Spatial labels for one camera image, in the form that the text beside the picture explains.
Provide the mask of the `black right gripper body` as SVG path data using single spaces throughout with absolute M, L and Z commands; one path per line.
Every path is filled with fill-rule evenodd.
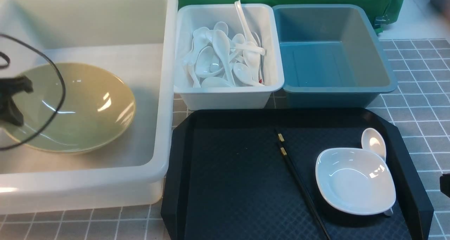
M 450 198 L 450 173 L 444 173 L 440 176 L 440 191 Z

